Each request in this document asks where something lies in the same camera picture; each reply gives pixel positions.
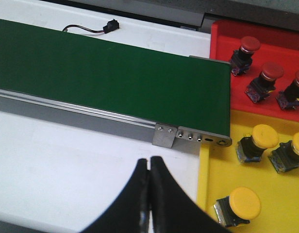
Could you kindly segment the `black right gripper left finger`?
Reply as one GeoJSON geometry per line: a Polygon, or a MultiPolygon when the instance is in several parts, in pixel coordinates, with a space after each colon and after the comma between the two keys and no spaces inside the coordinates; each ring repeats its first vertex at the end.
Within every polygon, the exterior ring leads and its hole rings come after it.
{"type": "Polygon", "coordinates": [[[149,171],[147,160],[136,167],[113,203],[83,233],[147,233],[149,231],[149,171]]]}

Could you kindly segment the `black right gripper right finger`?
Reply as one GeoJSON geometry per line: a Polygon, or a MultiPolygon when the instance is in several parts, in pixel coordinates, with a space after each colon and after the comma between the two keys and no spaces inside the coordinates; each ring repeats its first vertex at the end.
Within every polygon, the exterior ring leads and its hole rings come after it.
{"type": "Polygon", "coordinates": [[[150,198],[155,233],[228,233],[175,181],[162,157],[150,159],[150,198]]]}

